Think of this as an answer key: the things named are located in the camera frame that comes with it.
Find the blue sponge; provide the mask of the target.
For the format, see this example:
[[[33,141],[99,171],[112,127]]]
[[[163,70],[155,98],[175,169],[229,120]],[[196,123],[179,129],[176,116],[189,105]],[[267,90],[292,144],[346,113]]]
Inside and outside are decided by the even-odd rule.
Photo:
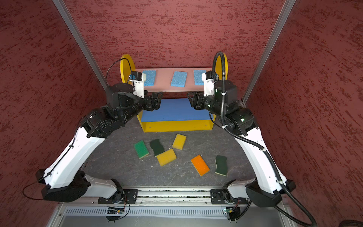
[[[203,86],[204,81],[202,80],[202,74],[206,73],[205,70],[194,70],[193,77],[194,77],[194,85],[196,86]]]
[[[187,79],[187,72],[174,71],[173,78],[171,81],[172,87],[184,88]]]
[[[144,82],[144,86],[146,87],[152,87],[155,85],[155,79],[156,79],[156,71],[151,71],[151,70],[147,70],[147,71],[143,71],[143,74],[145,74],[146,76],[146,80]]]

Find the yellow sponge back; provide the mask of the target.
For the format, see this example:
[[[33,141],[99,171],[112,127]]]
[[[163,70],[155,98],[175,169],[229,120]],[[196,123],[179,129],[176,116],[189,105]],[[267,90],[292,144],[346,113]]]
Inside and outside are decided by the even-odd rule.
[[[181,134],[177,134],[173,142],[172,147],[174,149],[183,150],[187,137]]]

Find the yellow sponge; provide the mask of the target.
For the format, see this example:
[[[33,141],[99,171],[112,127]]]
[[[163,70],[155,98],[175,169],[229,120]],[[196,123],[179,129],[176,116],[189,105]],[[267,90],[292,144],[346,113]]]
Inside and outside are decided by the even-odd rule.
[[[177,134],[173,142],[172,147],[174,149],[183,150],[187,137],[181,134]]]
[[[171,148],[157,156],[157,160],[160,164],[160,166],[165,166],[168,163],[176,160],[177,156],[175,154],[175,151]]]

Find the orange sponge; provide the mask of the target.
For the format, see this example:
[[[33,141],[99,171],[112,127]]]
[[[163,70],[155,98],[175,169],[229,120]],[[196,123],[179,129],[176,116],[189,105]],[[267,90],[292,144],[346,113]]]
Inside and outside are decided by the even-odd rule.
[[[191,162],[200,176],[203,176],[210,171],[210,168],[201,155],[197,155],[196,157],[192,158]]]

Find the yellow sponge front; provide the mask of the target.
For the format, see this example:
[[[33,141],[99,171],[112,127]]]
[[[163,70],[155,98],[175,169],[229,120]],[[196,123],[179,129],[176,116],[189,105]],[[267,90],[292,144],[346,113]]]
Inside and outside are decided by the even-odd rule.
[[[175,154],[175,151],[171,148],[157,156],[157,160],[160,164],[160,166],[165,166],[168,163],[176,160],[177,156]]]

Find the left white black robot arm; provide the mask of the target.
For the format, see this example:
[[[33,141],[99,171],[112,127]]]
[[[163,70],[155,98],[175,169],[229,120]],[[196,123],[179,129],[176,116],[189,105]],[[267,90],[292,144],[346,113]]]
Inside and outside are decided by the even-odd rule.
[[[112,203],[124,200],[123,188],[117,180],[91,177],[81,167],[115,130],[143,110],[160,108],[162,92],[149,94],[144,89],[136,89],[136,84],[129,83],[106,88],[107,104],[87,114],[60,156],[48,168],[37,171],[38,182],[44,184],[43,200],[72,202],[81,197],[99,197]]]

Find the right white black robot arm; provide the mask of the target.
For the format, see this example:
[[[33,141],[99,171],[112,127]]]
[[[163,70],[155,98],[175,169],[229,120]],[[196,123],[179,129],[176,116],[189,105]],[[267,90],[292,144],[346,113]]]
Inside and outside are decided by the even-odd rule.
[[[236,139],[248,158],[255,178],[244,181],[231,181],[225,187],[229,198],[250,199],[258,207],[275,207],[282,201],[284,185],[292,191],[296,188],[279,169],[263,141],[261,131],[252,114],[239,106],[237,87],[231,81],[217,81],[210,95],[202,91],[189,92],[187,97],[192,108],[207,110],[217,116],[222,128]]]

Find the yellow shelf with coloured boards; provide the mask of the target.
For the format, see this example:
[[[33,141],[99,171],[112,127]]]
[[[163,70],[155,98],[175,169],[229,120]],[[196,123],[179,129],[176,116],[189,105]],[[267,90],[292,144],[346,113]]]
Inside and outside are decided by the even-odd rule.
[[[120,74],[123,83],[132,84],[126,77],[131,71],[135,71],[135,65],[130,55],[124,54],[120,61]],[[203,86],[194,85],[194,70],[206,70],[205,68],[164,68],[152,69],[156,71],[155,85],[144,86],[144,90],[149,93],[164,92],[166,95],[176,92],[191,92],[193,90],[203,91]],[[187,72],[187,79],[184,88],[172,87],[171,81],[174,71]],[[191,107],[187,98],[164,98],[158,110],[152,112],[143,110],[139,112],[137,118],[144,132],[167,132],[167,131],[200,131],[211,130],[213,123],[210,121],[206,110],[195,110]]]

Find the bright green sponge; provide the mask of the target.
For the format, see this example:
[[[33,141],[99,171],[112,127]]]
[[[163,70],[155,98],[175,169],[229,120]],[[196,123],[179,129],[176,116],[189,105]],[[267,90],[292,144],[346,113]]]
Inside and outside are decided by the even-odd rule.
[[[149,155],[149,151],[148,151],[144,141],[139,141],[139,142],[135,143],[133,146],[134,146],[134,149],[136,150],[136,153],[137,153],[139,159],[142,159]]]

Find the dark green wavy sponge left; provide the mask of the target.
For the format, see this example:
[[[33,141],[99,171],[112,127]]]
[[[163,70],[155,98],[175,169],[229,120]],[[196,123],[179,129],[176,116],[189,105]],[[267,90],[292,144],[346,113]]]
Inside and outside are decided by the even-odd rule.
[[[152,140],[150,142],[150,147],[152,148],[155,157],[165,152],[165,149],[161,144],[160,139]]]

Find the dark green wavy sponge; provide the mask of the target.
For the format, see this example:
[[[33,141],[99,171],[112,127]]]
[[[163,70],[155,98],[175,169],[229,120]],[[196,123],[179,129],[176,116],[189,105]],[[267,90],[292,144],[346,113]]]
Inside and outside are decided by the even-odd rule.
[[[226,176],[228,173],[227,157],[217,155],[215,163],[216,163],[215,174]]]
[[[160,139],[152,140],[150,142],[150,147],[152,148],[155,157],[165,152],[165,149],[161,144]]]

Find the dark green wavy sponge right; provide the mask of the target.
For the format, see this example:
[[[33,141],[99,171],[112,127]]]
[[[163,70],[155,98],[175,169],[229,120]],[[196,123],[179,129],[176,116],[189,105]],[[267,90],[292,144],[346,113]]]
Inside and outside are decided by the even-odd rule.
[[[216,163],[215,174],[226,176],[228,173],[227,157],[217,155],[215,163]]]

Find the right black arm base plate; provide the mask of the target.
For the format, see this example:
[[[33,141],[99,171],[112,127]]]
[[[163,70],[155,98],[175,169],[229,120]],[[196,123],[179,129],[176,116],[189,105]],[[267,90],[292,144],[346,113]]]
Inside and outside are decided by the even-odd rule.
[[[211,203],[213,205],[244,205],[248,204],[248,200],[245,198],[233,198],[227,190],[223,189],[211,189],[210,190]]]

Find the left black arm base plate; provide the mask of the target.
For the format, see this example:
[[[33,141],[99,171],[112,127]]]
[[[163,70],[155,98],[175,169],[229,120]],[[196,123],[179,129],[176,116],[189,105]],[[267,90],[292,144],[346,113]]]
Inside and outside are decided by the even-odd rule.
[[[138,189],[117,190],[109,199],[99,197],[98,204],[135,204],[138,192]]]

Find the aluminium rail frame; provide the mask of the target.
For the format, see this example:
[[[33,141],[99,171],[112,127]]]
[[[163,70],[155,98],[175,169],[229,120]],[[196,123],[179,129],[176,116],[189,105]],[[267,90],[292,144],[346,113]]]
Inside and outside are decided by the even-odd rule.
[[[125,212],[107,220],[113,204],[99,204],[96,198],[81,198],[59,204],[49,227],[295,227],[274,208],[252,204],[239,220],[228,220],[229,204],[218,201],[211,187],[128,187],[132,195]]]

